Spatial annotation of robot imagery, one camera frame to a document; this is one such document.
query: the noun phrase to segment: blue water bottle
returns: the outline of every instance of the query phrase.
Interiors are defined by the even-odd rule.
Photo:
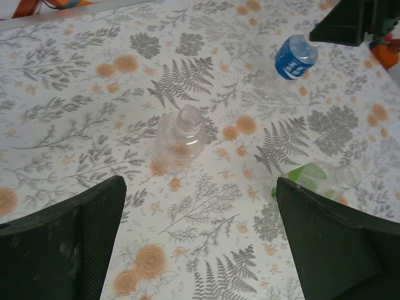
[[[275,68],[287,80],[299,79],[318,59],[316,42],[309,34],[289,37],[275,55]]]

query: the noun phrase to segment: table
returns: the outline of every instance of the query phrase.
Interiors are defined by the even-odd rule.
[[[0,32],[0,222],[122,175],[102,299],[302,299],[267,178],[352,163],[362,184],[341,202],[400,221],[400,90],[366,46],[323,44],[280,102],[252,90],[330,8],[165,0]],[[208,145],[183,174],[159,174],[159,119],[187,104]]]

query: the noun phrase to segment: orange object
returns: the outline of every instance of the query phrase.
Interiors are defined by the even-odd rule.
[[[378,45],[371,49],[375,58],[381,63],[385,70],[390,69],[399,62],[399,54],[393,53],[385,45]]]

